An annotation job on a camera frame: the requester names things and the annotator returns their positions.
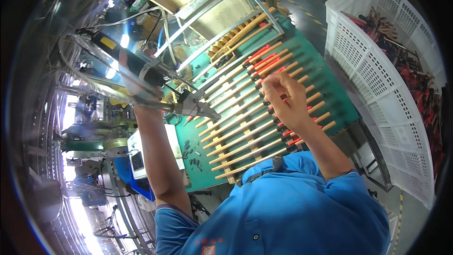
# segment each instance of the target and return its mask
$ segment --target green mat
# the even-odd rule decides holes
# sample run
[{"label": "green mat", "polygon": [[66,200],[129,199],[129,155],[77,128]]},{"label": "green mat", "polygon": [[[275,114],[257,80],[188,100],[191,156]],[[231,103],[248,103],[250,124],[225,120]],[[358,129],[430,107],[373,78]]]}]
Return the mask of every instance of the green mat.
[{"label": "green mat", "polygon": [[[299,79],[299,78],[303,77],[304,75],[309,76],[309,79],[303,84],[306,87],[308,87],[310,85],[314,85],[315,89],[312,90],[310,93],[308,93],[307,96],[309,97],[317,92],[320,92],[322,94],[322,96],[320,98],[316,99],[310,105],[315,105],[322,100],[324,100],[326,103],[325,106],[323,106],[319,110],[313,112],[312,116],[320,116],[327,111],[329,111],[331,113],[331,116],[329,118],[327,118],[323,122],[320,122],[320,125],[326,125],[331,121],[336,122],[336,125],[334,127],[332,127],[331,129],[326,131],[326,134],[329,136],[332,136],[332,135],[338,133],[340,130],[348,127],[348,125],[353,123],[354,121],[356,121],[359,116],[357,114],[356,109],[354,108],[354,105],[348,98],[345,90],[340,85],[340,83],[337,81],[335,75],[330,71],[329,67],[326,65],[326,63],[324,62],[321,55],[314,49],[312,44],[302,35],[302,33],[299,32],[298,30],[296,30],[294,25],[292,25],[291,22],[287,18],[285,18],[283,15],[281,15],[280,13],[275,12],[274,16],[279,18],[279,24],[285,31],[284,37],[280,39],[280,41],[283,42],[283,44],[280,47],[276,48],[274,50],[274,52],[278,53],[279,51],[281,51],[285,48],[288,48],[289,52],[293,53],[293,57],[290,58],[286,63],[284,63],[281,66],[289,65],[290,63],[297,61],[298,66],[291,69],[289,72],[296,70],[298,67],[303,67],[303,71],[294,78]],[[248,49],[251,49],[253,46],[256,46],[257,43],[264,42],[266,39],[269,39],[274,35],[275,34],[270,30],[265,30],[265,31],[261,32],[257,36],[253,37],[252,39],[250,39],[249,41],[247,41],[246,43],[241,45],[236,50],[237,54],[239,54],[239,55],[237,55],[237,57],[240,57],[242,54],[246,53]],[[198,73],[201,72],[201,70],[204,67],[209,65],[209,57],[205,53],[203,53],[203,54],[199,55],[196,59],[194,59],[192,61],[191,65],[193,66],[193,70],[194,70],[193,76],[196,76]],[[196,65],[201,65],[201,67],[199,69],[195,69]],[[208,73],[209,73],[209,77],[210,77],[216,73],[216,70],[211,69]],[[245,73],[245,70],[233,79],[237,79],[244,73]],[[201,79],[199,79],[197,81],[197,83],[195,84],[196,86],[201,85],[200,80]],[[243,81],[239,82],[239,85],[246,81],[247,80],[244,79]],[[249,89],[252,88],[252,85],[253,85],[253,83],[248,85],[247,87],[245,87],[240,93],[236,94],[236,97],[239,97],[242,93],[247,92]],[[253,93],[253,94],[249,95],[247,98],[245,98],[243,101],[241,101],[239,103],[239,105],[242,105],[243,103],[247,102],[248,100],[254,98],[257,94],[258,94],[258,92],[256,94]],[[261,103],[261,102],[262,102],[262,100],[260,99],[258,102],[250,105],[246,110],[251,109],[253,106],[258,105],[258,103]],[[215,109],[219,110],[222,107],[225,107],[227,105],[227,103],[228,102],[224,102],[221,105],[219,105],[218,107],[216,107]],[[259,110],[258,112],[253,114],[253,116],[249,116],[249,117],[245,118],[245,121],[249,121],[249,120],[253,119],[254,117],[262,114],[265,110],[267,110],[267,109],[263,108],[263,109]],[[222,113],[222,115],[223,116],[228,115],[229,111],[230,110],[224,111]],[[254,128],[258,127],[259,125],[261,125],[265,122],[268,122],[270,119],[271,119],[270,116],[264,118],[261,122],[256,123],[254,126],[251,126],[250,130],[253,130]],[[195,125],[197,123],[201,122],[202,120],[203,120],[203,118],[200,118],[198,120],[192,120],[186,126],[183,127],[183,124],[185,122],[185,118],[184,118],[183,122],[181,122],[179,125],[176,126],[178,142],[179,142],[179,145],[181,146],[181,148],[184,146],[184,142],[186,140],[189,140],[191,149],[192,148],[194,149],[194,152],[192,154],[189,154],[188,158],[184,160],[184,164],[187,168],[187,171],[188,171],[189,177],[190,177],[190,181],[192,183],[186,189],[188,192],[200,190],[203,188],[207,188],[210,186],[214,186],[214,185],[218,185],[218,184],[227,182],[227,178],[222,178],[222,179],[218,179],[218,180],[215,179],[215,177],[217,175],[224,173],[223,169],[220,169],[220,170],[217,170],[214,172],[211,171],[212,167],[215,167],[215,166],[218,166],[219,164],[221,164],[220,162],[217,162],[213,165],[210,165],[209,161],[215,159],[217,157],[217,155],[214,155],[212,157],[206,156],[207,153],[215,150],[215,146],[213,146],[211,148],[207,148],[206,150],[202,149],[202,147],[204,145],[207,145],[208,143],[210,143],[211,140],[208,140],[207,142],[204,142],[204,143],[199,142],[202,138],[207,136],[207,134],[205,134],[202,137],[198,136],[199,133],[201,133],[202,131],[204,131],[207,128],[206,124],[201,126],[200,128],[195,128]],[[232,120],[233,120],[233,118],[224,122],[222,124],[222,126],[231,122]],[[222,134],[226,134],[229,131],[231,131],[232,129],[234,129],[234,128],[230,128],[229,130],[226,130]],[[261,131],[258,135],[264,134],[273,129],[275,129],[274,125],[269,126],[266,130]],[[227,139],[225,142],[222,142],[222,144],[229,143],[229,142],[233,141],[234,139],[239,138],[241,135],[243,135],[242,132],[235,134],[232,138]],[[261,142],[261,144],[258,144],[258,147],[261,147],[262,145],[266,145],[269,142],[274,141],[280,137],[281,137],[281,135],[274,134],[273,136],[269,137],[268,139],[263,140]],[[229,151],[234,150],[235,148],[238,148],[239,146],[242,146],[244,144],[246,144],[246,141],[243,141],[242,143],[238,144],[237,146],[230,147],[228,150]],[[261,153],[261,155],[267,156],[281,148],[284,148],[284,146],[285,146],[285,144],[283,142],[281,142],[281,145],[272,147],[268,151],[263,151]],[[250,152],[250,149],[245,149],[233,157],[239,157],[239,156],[242,156],[249,152]],[[201,172],[197,169],[196,166],[190,165],[189,160],[191,158],[195,158],[200,161],[200,166],[202,169]],[[253,160],[254,160],[253,157],[250,157],[246,160],[235,163],[234,165],[232,165],[232,169],[241,167],[247,163],[252,162]]]}]

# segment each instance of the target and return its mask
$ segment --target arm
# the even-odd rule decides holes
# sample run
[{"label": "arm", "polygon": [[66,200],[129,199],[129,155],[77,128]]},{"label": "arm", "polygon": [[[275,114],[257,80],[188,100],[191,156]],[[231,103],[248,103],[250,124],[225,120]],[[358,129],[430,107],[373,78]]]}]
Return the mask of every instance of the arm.
[{"label": "arm", "polygon": [[[326,181],[354,169],[348,157],[309,116],[303,85],[284,72],[270,75],[262,85],[264,99],[274,106],[280,121],[305,140]],[[282,94],[288,97],[286,102],[280,98]]]},{"label": "arm", "polygon": [[[122,51],[120,66],[120,71],[127,67],[127,56]],[[126,84],[126,87],[134,91],[133,85]],[[192,216],[189,196],[168,142],[161,112],[141,106],[135,106],[134,112],[143,145],[143,162],[156,204],[174,205]]]}]

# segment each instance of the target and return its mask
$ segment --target wooden dowel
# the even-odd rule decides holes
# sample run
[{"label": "wooden dowel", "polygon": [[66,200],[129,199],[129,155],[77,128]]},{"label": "wooden dowel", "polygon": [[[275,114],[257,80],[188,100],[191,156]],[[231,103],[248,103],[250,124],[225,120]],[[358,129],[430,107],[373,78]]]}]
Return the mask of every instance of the wooden dowel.
[{"label": "wooden dowel", "polygon": [[[329,124],[327,124],[326,126],[324,126],[324,127],[322,128],[322,130],[323,130],[323,131],[326,131],[326,130],[332,128],[333,126],[335,126],[335,124],[336,124],[335,121],[332,121],[331,123],[329,123]],[[303,142],[304,142],[303,140],[300,140],[300,141],[296,142],[296,145],[300,145],[300,144],[302,144]],[[229,176],[229,175],[231,175],[231,174],[235,174],[235,173],[241,172],[241,171],[243,171],[243,170],[246,170],[246,169],[249,168],[249,167],[255,166],[256,164],[258,164],[258,163],[260,163],[260,162],[263,162],[263,161],[265,161],[265,160],[267,160],[267,159],[270,159],[270,158],[272,158],[272,157],[274,157],[274,156],[278,156],[278,155],[283,154],[283,153],[285,153],[285,152],[287,152],[287,150],[286,150],[286,148],[283,148],[283,149],[278,150],[278,151],[276,151],[276,152],[274,152],[274,153],[272,153],[272,154],[270,154],[270,155],[268,155],[268,156],[265,156],[265,157],[263,157],[263,158],[261,158],[261,159],[259,159],[259,160],[257,160],[257,161],[253,161],[253,162],[251,162],[251,163],[249,163],[249,164],[246,164],[245,166],[242,166],[242,167],[239,167],[239,168],[237,168],[237,169],[233,169],[232,171],[229,171],[229,172],[227,172],[227,173],[218,175],[218,176],[215,177],[215,179],[221,179],[221,178],[227,177],[227,176]]]},{"label": "wooden dowel", "polygon": [[228,116],[225,116],[223,117],[221,120],[219,120],[218,122],[215,122],[212,127],[209,127],[208,129],[204,130],[203,132],[201,132],[200,134],[198,134],[200,137],[203,136],[204,134],[210,132],[213,130],[213,128],[217,127],[219,124],[225,122],[225,120],[228,120],[229,118],[235,116],[238,112],[240,112],[241,110],[247,108],[248,106],[250,106],[251,104],[255,103],[256,101],[258,101],[260,99],[260,96],[257,95],[255,98],[249,100],[248,102],[246,102],[245,104],[241,105],[240,107],[238,107],[237,109],[234,109],[233,108],[233,111],[229,113]]},{"label": "wooden dowel", "polygon": [[[321,96],[321,93],[315,93],[314,95],[312,95],[311,97],[309,97],[307,99],[307,104],[313,102],[315,99],[319,98]],[[236,118],[234,121],[228,123],[227,125],[225,125],[224,127],[216,130],[215,132],[211,133],[209,136],[207,136],[206,138],[202,139],[201,140],[201,143],[204,143],[206,142],[207,140],[217,136],[219,133],[225,131],[226,129],[232,127],[233,125],[237,124],[239,121],[243,120],[245,117],[253,114],[255,111],[261,109],[262,107],[264,107],[264,104],[259,104],[255,107],[253,107],[252,109],[250,109],[249,111],[245,112],[243,115],[241,115],[240,117]]]},{"label": "wooden dowel", "polygon": [[287,53],[288,52],[288,49],[285,48],[284,50],[280,51],[279,53],[277,53],[275,56],[271,57],[270,59],[264,61],[266,58],[263,59],[263,63],[260,64],[260,62],[258,62],[256,64],[256,66],[254,67],[254,69],[256,71],[260,70],[261,68],[263,68],[264,66],[268,65],[269,63],[271,63],[272,61],[274,61],[275,59],[281,57],[283,54]]},{"label": "wooden dowel", "polygon": [[231,132],[228,132],[227,134],[223,135],[222,137],[220,137],[219,139],[217,139],[216,141],[213,141],[211,143],[209,143],[208,145],[204,146],[203,147],[203,150],[206,150],[207,148],[209,147],[212,147],[214,145],[217,145],[218,143],[220,143],[221,141],[233,136],[234,134],[238,133],[239,131],[243,130],[244,127],[247,127],[247,126],[250,126],[252,125],[253,123],[255,122],[258,122],[260,121],[261,119],[263,119],[264,117],[268,116],[269,113],[267,112],[264,112],[263,114],[260,114],[259,116],[253,118],[252,120],[250,120],[249,122],[247,122],[244,126],[241,126],[241,127],[238,127],[236,129],[234,129],[233,131]]},{"label": "wooden dowel", "polygon": [[[306,80],[308,80],[308,78],[309,78],[309,77],[308,77],[307,75],[305,75],[304,77],[302,77],[302,78],[300,78],[299,80],[297,80],[297,82],[298,82],[298,83],[303,83],[303,82],[305,82]],[[239,98],[235,99],[232,103],[227,104],[224,108],[222,108],[221,110],[217,111],[217,113],[220,114],[220,113],[222,113],[223,111],[225,111],[226,109],[229,109],[230,107],[232,107],[233,105],[235,105],[236,103],[238,103],[239,101],[243,100],[243,99],[246,98],[248,95],[250,95],[251,93],[253,93],[254,90],[255,90],[255,88],[252,88],[252,89],[250,89],[249,91],[247,91],[246,93],[241,94],[241,96],[240,96]],[[200,127],[201,125],[208,123],[210,120],[211,120],[210,118],[207,118],[207,117],[206,117],[202,122],[198,123],[197,125],[198,125],[198,127]]]},{"label": "wooden dowel", "polygon": [[[269,12],[274,12],[276,9],[274,7],[269,8]],[[244,37],[249,31],[251,31],[256,25],[258,25],[262,20],[264,20],[267,17],[266,13],[263,13],[259,15],[256,19],[253,19],[252,22],[248,25],[246,25],[244,28],[241,28],[242,26],[239,25],[241,28],[241,31],[239,31],[232,39],[230,39],[227,43],[222,48],[226,47],[232,47],[234,44],[236,44],[242,37]],[[213,48],[213,51],[217,54],[219,52],[220,48]],[[203,71],[200,72],[195,78],[192,79],[192,82],[195,82],[196,80],[200,79],[209,69],[211,69],[214,65],[220,61],[221,57],[219,57],[216,61],[212,62],[210,65],[208,65]]]},{"label": "wooden dowel", "polygon": [[212,64],[213,65],[216,65],[220,59],[222,59],[224,56],[232,53],[233,51],[235,51],[238,47],[240,47],[241,45],[243,45],[246,41],[248,41],[249,39],[251,39],[252,37],[254,37],[255,35],[257,35],[259,32],[263,31],[264,29],[267,29],[270,25],[272,25],[272,22],[269,22],[267,23],[266,25],[262,26],[261,28],[259,28],[258,30],[254,31],[251,35],[247,36],[245,39],[243,39],[242,41],[236,43],[232,48],[230,48],[227,52],[225,52],[222,56],[220,56],[218,59],[216,59],[216,61],[214,61]]},{"label": "wooden dowel", "polygon": [[206,100],[207,103],[209,103],[210,101],[212,101],[213,99],[217,98],[219,95],[225,93],[227,90],[229,90],[230,88],[232,88],[235,84],[241,82],[242,80],[244,80],[246,77],[248,76],[247,73],[245,73],[244,75],[242,75],[241,77],[237,78],[235,81],[231,82],[228,86],[224,87],[224,88],[221,88],[221,90],[210,96],[209,99]]},{"label": "wooden dowel", "polygon": [[290,77],[294,77],[294,76],[296,76],[297,74],[299,74],[299,73],[302,72],[302,71],[303,71],[303,68],[300,67],[299,69],[297,69],[296,71],[294,71],[293,73],[291,73],[289,76],[290,76]]},{"label": "wooden dowel", "polygon": [[225,150],[225,149],[227,149],[227,148],[229,148],[229,147],[231,147],[231,146],[234,146],[234,145],[236,145],[237,143],[239,143],[239,142],[241,142],[241,141],[243,141],[243,140],[245,140],[245,139],[251,137],[253,134],[256,134],[256,133],[260,132],[261,130],[265,129],[266,127],[271,126],[272,124],[274,124],[274,121],[273,121],[273,120],[270,120],[270,121],[264,123],[263,125],[261,125],[261,126],[255,128],[255,129],[253,129],[253,130],[250,131],[249,133],[247,133],[247,134],[245,134],[245,135],[239,137],[238,139],[236,139],[236,140],[234,140],[234,141],[232,141],[232,142],[230,142],[230,143],[228,143],[228,144],[223,145],[221,148],[219,148],[219,149],[217,149],[217,150],[214,150],[214,151],[210,152],[209,154],[207,154],[207,156],[208,156],[208,157],[213,156],[213,155],[215,155],[215,154],[217,154],[217,153],[219,153],[219,152],[221,152],[221,151],[223,151],[223,150]]},{"label": "wooden dowel", "polygon": [[223,103],[224,101],[226,101],[227,99],[229,99],[231,96],[235,95],[237,92],[239,92],[240,90],[242,90],[243,88],[245,88],[248,84],[251,84],[253,81],[252,80],[248,80],[247,82],[244,82],[242,83],[241,85],[239,85],[238,87],[236,87],[234,90],[232,90],[231,92],[227,93],[224,97],[222,97],[220,100],[218,100],[217,102],[213,103],[212,105],[210,105],[211,108],[215,108],[216,106],[218,106],[219,104]]},{"label": "wooden dowel", "polygon": [[[314,86],[311,85],[311,86],[309,86],[309,87],[307,87],[307,88],[305,89],[305,92],[306,92],[306,93],[309,93],[309,92],[312,91],[313,89],[314,89]],[[230,142],[230,143],[228,143],[228,144],[223,145],[223,146],[222,146],[220,149],[218,149],[218,150],[215,150],[215,151],[213,151],[213,152],[210,152],[209,154],[207,154],[207,156],[210,157],[210,156],[212,156],[212,155],[215,155],[215,154],[217,154],[218,152],[220,152],[220,151],[222,151],[222,150],[225,150],[225,149],[227,149],[227,148],[229,148],[229,147],[231,147],[231,146],[237,144],[238,142],[240,142],[240,141],[242,141],[242,140],[248,138],[249,136],[252,136],[253,134],[255,134],[255,133],[257,133],[257,132],[260,132],[262,129],[266,128],[267,126],[269,126],[269,125],[271,125],[271,124],[273,124],[273,123],[274,123],[274,121],[272,121],[272,120],[271,120],[270,122],[266,122],[265,124],[261,125],[260,127],[254,129],[254,130],[252,130],[250,133],[248,133],[248,134],[246,134],[246,135],[244,135],[244,136],[241,136],[241,137],[239,137],[238,139],[236,139],[236,140],[234,140],[234,141],[232,141],[232,142]]]},{"label": "wooden dowel", "polygon": [[269,67],[267,67],[266,69],[264,69],[263,71],[257,73],[257,75],[259,75],[261,78],[266,77],[266,75],[267,75],[270,71],[272,71],[272,70],[275,69],[276,67],[280,66],[281,64],[283,64],[283,62],[285,62],[286,60],[290,59],[291,57],[293,57],[292,52],[286,54],[286,55],[285,55],[284,57],[282,57],[279,61],[273,63],[271,66],[269,66]]},{"label": "wooden dowel", "polygon": [[223,131],[227,130],[228,128],[238,124],[239,121],[243,120],[244,118],[252,115],[255,111],[258,111],[260,109],[262,109],[264,107],[264,104],[260,103],[256,106],[254,106],[253,108],[251,108],[250,110],[248,110],[247,112],[245,112],[244,114],[242,114],[241,116],[237,117],[236,119],[234,119],[232,122],[228,123],[227,125],[225,125],[224,127],[221,127],[219,128],[218,130],[215,130],[214,132],[212,132],[211,134],[209,134],[209,136],[201,139],[201,143],[204,143],[206,142],[207,140],[211,139],[211,138],[214,138],[215,136],[217,136],[218,134],[222,133]]},{"label": "wooden dowel", "polygon": [[[212,171],[216,171],[216,170],[218,170],[218,169],[221,169],[221,168],[224,168],[224,167],[228,167],[228,166],[230,166],[230,165],[232,165],[232,164],[234,164],[234,163],[236,163],[236,162],[242,161],[242,160],[244,160],[244,159],[246,159],[246,158],[248,158],[248,157],[250,157],[250,156],[253,156],[253,155],[255,155],[256,153],[261,153],[261,152],[264,151],[264,150],[267,150],[267,149],[269,149],[269,148],[271,148],[271,147],[273,147],[273,146],[275,146],[275,145],[278,145],[278,144],[280,144],[281,141],[282,141],[282,139],[278,138],[278,139],[276,139],[275,141],[272,141],[272,142],[270,142],[269,144],[266,144],[266,145],[264,145],[263,147],[258,148],[258,149],[256,149],[256,150],[250,152],[250,153],[247,153],[247,154],[245,154],[245,155],[243,155],[243,156],[237,157],[237,158],[235,158],[234,160],[225,162],[225,163],[223,163],[223,164],[221,164],[221,165],[219,165],[219,166],[217,166],[217,167],[213,167],[213,168],[211,168],[211,170],[212,170]],[[298,143],[299,143],[299,144],[303,143],[303,140],[299,140],[298,142],[296,142],[296,145],[299,145]]]},{"label": "wooden dowel", "polygon": [[[254,58],[250,59],[250,63],[253,63],[255,62],[256,60],[258,60],[259,58],[261,58],[263,55],[266,55],[268,54],[269,52],[273,51],[275,48],[278,48],[280,45],[282,45],[282,42],[277,42],[275,43],[274,45],[272,45],[270,48],[266,49],[265,51],[263,51],[262,53],[258,54],[257,56],[255,56]],[[224,83],[226,83],[229,78],[232,78],[234,77],[237,73],[243,71],[244,68],[242,67],[242,64],[237,66],[234,70],[228,72],[228,74],[225,75],[225,78],[222,80],[222,81],[217,81],[216,83],[214,83],[211,87],[209,87],[206,91],[205,91],[205,95],[209,94],[209,93],[212,93],[213,91],[215,91],[218,87],[220,87],[221,85],[223,85]]]},{"label": "wooden dowel", "polygon": [[[326,112],[326,113],[323,114],[322,116],[319,116],[318,118],[316,118],[314,121],[315,121],[316,123],[319,123],[319,122],[325,120],[326,118],[328,118],[329,116],[330,116],[330,112]],[[229,156],[232,156],[232,155],[234,155],[235,153],[238,153],[238,152],[242,151],[243,149],[246,149],[246,148],[248,148],[248,147],[250,147],[250,146],[253,146],[253,145],[255,145],[256,143],[258,143],[258,142],[260,142],[260,141],[266,139],[267,137],[269,137],[269,136],[271,136],[271,135],[273,135],[273,134],[275,134],[275,133],[277,133],[277,132],[278,132],[277,129],[273,129],[273,130],[269,131],[268,133],[266,133],[266,134],[264,134],[264,135],[261,135],[261,136],[258,137],[257,139],[254,139],[253,141],[251,141],[251,142],[249,142],[249,143],[243,145],[242,147],[237,148],[237,149],[235,149],[235,150],[233,150],[233,151],[231,151],[231,152],[229,152],[229,153],[227,153],[227,154],[225,154],[225,155],[223,155],[223,156],[221,156],[221,157],[218,157],[218,158],[216,158],[216,159],[210,161],[209,164],[213,164],[213,163],[215,163],[215,162],[219,162],[219,161],[221,161],[221,160],[223,160],[223,159],[225,159],[225,158],[227,158],[227,157],[229,157]]]}]

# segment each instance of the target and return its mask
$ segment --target blue polo shirt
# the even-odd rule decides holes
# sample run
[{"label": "blue polo shirt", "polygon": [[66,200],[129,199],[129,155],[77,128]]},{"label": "blue polo shirt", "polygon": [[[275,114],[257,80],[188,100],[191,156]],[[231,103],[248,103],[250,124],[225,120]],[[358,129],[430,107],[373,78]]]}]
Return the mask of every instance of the blue polo shirt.
[{"label": "blue polo shirt", "polygon": [[[197,221],[172,205],[157,207],[158,255],[367,254],[390,244],[387,214],[356,171],[327,183],[310,152],[283,157],[283,169],[267,173],[230,196],[209,219]],[[244,173],[272,169],[264,161]]]}]

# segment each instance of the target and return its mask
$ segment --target white plastic crate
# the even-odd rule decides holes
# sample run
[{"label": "white plastic crate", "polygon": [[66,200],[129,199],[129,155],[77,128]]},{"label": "white plastic crate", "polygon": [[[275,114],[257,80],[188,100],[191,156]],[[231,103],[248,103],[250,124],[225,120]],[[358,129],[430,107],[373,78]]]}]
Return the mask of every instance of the white plastic crate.
[{"label": "white plastic crate", "polygon": [[422,118],[405,82],[387,56],[341,11],[367,15],[373,6],[394,24],[402,45],[416,51],[424,71],[438,88],[445,73],[433,34],[407,0],[328,0],[325,59],[339,67],[353,85],[348,91],[387,164],[392,184],[431,208],[434,176],[428,138]]}]

